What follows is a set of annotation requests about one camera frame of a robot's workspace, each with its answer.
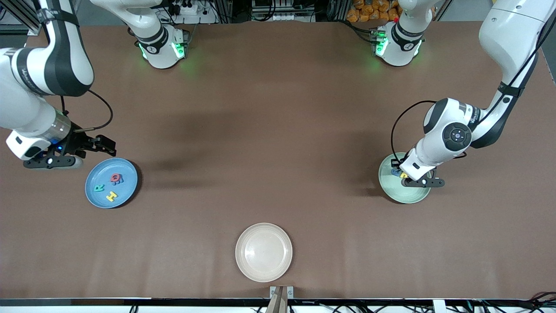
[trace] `plate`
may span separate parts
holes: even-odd
[[[402,159],[405,153],[396,153],[398,159]],[[429,188],[406,187],[401,184],[402,178],[392,174],[392,166],[390,160],[394,158],[393,154],[380,163],[379,182],[380,186],[388,197],[405,204],[417,203],[423,200],[430,192]]]
[[[236,262],[247,278],[270,282],[280,278],[290,267],[294,254],[290,237],[270,223],[259,223],[246,229],[237,240]]]
[[[137,189],[137,169],[126,159],[112,158],[95,166],[85,181],[85,196],[101,209],[126,203]]]

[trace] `black mount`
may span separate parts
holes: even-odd
[[[392,165],[395,169],[400,169],[400,165],[404,162],[405,158],[401,159],[399,162],[396,159],[390,160],[390,165]],[[427,174],[423,175],[423,177],[419,178],[419,180],[412,180],[411,178],[404,178],[401,181],[401,184],[406,187],[421,187],[421,188],[440,188],[446,185],[446,182],[436,177],[436,168],[429,171],[430,178]]]
[[[51,145],[31,160],[23,161],[23,166],[29,169],[70,168],[75,165],[76,157],[85,158],[86,151],[116,156],[116,143],[113,140],[103,135],[92,138],[84,131],[76,132],[79,129],[81,127],[72,123],[69,134],[62,141]]]

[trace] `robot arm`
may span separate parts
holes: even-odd
[[[139,48],[153,67],[166,69],[185,57],[189,32],[162,25],[150,7],[162,0],[91,0],[129,26]]]
[[[394,66],[407,65],[419,52],[421,39],[433,19],[431,7],[437,0],[399,0],[404,9],[398,22],[389,22],[377,30],[384,36],[374,47],[377,56]]]
[[[421,180],[430,170],[464,152],[495,143],[537,62],[537,40],[554,11],[555,1],[498,0],[479,32],[487,54],[502,69],[502,81],[490,106],[479,109],[454,99],[442,99],[427,112],[419,140],[400,169],[404,184]]]
[[[84,150],[115,155],[113,141],[94,141],[97,138],[76,132],[79,126],[43,98],[81,96],[94,75],[70,0],[39,0],[39,5],[37,14],[48,34],[48,46],[0,49],[0,127],[13,130],[6,143],[31,168],[78,167]],[[45,154],[53,154],[53,145],[60,149],[50,163],[63,159],[63,166],[41,162]]]

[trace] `orange bag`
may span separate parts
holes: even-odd
[[[360,9],[365,5],[365,0],[353,0],[353,6],[356,9]]]
[[[388,10],[388,20],[389,21],[393,21],[396,18],[399,18],[400,16],[398,15],[398,10],[396,9],[389,9]]]
[[[390,2],[388,0],[377,0],[377,2],[379,4],[378,9],[380,12],[387,12],[390,8]]]
[[[370,4],[366,4],[363,6],[363,8],[361,8],[361,14],[364,15],[371,15],[371,13],[373,12],[373,6]]]
[[[378,19],[379,18],[379,11],[378,10],[374,10],[371,15],[369,16],[369,19]]]
[[[355,10],[355,9],[351,9],[347,12],[347,16],[346,16],[346,20],[355,23],[357,22],[357,20],[359,19],[359,11]]]

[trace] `table surface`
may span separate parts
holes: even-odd
[[[432,23],[421,53],[390,67],[339,23],[199,26],[188,59],[156,70],[125,27],[82,27],[93,90],[113,106],[98,133],[134,161],[127,206],[88,203],[104,154],[77,170],[34,172],[0,149],[0,297],[529,298],[556,288],[556,89],[544,59],[493,146],[440,167],[424,201],[396,204],[378,185],[392,123],[420,100],[490,103],[501,72],[480,23]],[[30,45],[42,45],[32,38]],[[49,101],[59,106],[59,100]],[[92,95],[66,100],[102,124]],[[428,106],[395,142],[422,136]],[[7,136],[7,131],[0,135]],[[294,246],[282,278],[257,283],[234,250],[248,226],[282,227]]]

